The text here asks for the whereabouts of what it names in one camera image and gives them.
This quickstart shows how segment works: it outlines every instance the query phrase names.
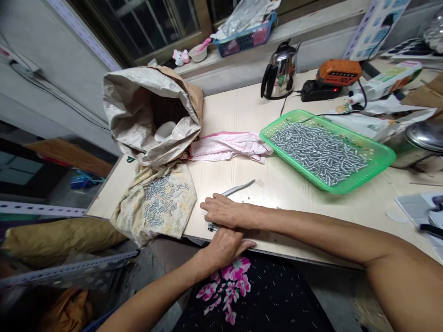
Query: window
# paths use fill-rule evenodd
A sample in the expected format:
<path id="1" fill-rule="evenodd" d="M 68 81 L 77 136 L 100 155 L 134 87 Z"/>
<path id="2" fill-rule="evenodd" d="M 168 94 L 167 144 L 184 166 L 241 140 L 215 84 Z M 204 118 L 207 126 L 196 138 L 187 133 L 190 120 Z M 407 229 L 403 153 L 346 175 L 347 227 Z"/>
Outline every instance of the window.
<path id="1" fill-rule="evenodd" d="M 240 0 L 68 0 L 124 67 L 159 64 L 217 30 Z M 282 0 L 280 24 L 344 0 Z"/>

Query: metal screw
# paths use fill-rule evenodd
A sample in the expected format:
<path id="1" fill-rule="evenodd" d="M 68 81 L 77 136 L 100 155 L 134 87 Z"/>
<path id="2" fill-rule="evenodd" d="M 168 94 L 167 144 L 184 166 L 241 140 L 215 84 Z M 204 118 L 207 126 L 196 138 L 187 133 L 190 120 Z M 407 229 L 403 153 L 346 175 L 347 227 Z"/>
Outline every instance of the metal screw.
<path id="1" fill-rule="evenodd" d="M 322 127 L 289 123 L 271 138 L 276 146 L 294 158 L 329 186 L 335 186 L 368 166 L 358 150 L 346 144 L 339 135 Z"/>

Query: black skirt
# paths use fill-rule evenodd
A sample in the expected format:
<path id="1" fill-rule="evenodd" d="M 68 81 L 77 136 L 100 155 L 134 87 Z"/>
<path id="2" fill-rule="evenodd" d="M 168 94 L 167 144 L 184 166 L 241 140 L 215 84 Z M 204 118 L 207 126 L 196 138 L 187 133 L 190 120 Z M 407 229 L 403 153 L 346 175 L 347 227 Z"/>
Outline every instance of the black skirt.
<path id="1" fill-rule="evenodd" d="M 246 252 L 196 285 L 173 332 L 334 331 L 287 260 Z"/>

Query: person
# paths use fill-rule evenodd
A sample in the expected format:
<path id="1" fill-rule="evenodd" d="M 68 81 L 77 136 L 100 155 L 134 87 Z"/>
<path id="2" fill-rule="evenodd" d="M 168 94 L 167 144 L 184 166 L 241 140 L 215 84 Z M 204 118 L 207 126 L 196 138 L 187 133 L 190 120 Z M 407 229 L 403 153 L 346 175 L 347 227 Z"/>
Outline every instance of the person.
<path id="1" fill-rule="evenodd" d="M 320 214 L 235 203 L 220 194 L 200 207 L 208 212 L 206 221 L 223 226 L 212 242 L 135 294 L 99 331 L 149 331 L 198 283 L 173 331 L 333 331 L 292 264 L 243 254 L 255 245 L 243 239 L 244 230 L 252 229 L 283 234 L 362 265 L 396 332 L 443 326 L 443 266 L 399 237 Z"/>

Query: black fabric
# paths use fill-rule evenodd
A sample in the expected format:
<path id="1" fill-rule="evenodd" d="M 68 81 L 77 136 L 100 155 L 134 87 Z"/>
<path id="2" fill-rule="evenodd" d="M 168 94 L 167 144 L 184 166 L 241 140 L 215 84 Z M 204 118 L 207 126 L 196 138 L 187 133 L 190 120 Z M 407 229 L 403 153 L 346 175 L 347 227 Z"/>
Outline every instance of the black fabric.
<path id="1" fill-rule="evenodd" d="M 204 315 L 204 310 L 216 300 L 197 298 L 202 287 L 214 280 L 196 285 L 187 308 L 173 332 L 182 331 L 334 331 L 323 308 L 301 273 L 285 259 L 247 252 L 251 266 L 245 272 L 250 291 L 232 302 L 235 324 L 223 310 L 225 291 L 219 294 L 221 303 Z M 217 290 L 227 281 L 221 278 Z"/>

